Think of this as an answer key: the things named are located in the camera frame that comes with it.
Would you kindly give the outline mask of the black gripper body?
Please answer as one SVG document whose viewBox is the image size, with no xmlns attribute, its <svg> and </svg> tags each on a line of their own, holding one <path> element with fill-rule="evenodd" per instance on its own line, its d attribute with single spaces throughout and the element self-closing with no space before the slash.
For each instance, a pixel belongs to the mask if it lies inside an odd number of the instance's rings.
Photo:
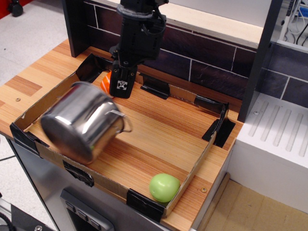
<svg viewBox="0 0 308 231">
<path fill-rule="evenodd" d="M 120 66 L 137 66 L 147 60 L 158 58 L 166 16 L 153 13 L 146 20 L 123 17 L 120 42 L 110 48 L 110 53 Z"/>
</svg>

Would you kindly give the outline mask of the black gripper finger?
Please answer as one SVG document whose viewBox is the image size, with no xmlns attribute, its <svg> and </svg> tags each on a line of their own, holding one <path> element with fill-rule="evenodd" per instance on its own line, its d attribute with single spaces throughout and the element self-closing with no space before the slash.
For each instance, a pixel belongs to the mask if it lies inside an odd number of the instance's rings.
<svg viewBox="0 0 308 231">
<path fill-rule="evenodd" d="M 110 95 L 128 99 L 131 95 L 138 67 L 122 67 L 118 60 L 113 61 L 110 78 Z"/>
</svg>

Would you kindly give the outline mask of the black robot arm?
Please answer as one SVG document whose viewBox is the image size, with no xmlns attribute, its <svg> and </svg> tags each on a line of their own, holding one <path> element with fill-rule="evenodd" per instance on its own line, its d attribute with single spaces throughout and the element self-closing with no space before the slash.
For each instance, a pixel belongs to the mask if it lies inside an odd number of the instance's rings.
<svg viewBox="0 0 308 231">
<path fill-rule="evenodd" d="M 167 3 L 167 0 L 122 0 L 117 6 L 123 20 L 120 41 L 109 50 L 114 59 L 111 96 L 129 98 L 138 65 L 158 58 L 167 20 L 159 6 Z"/>
</svg>

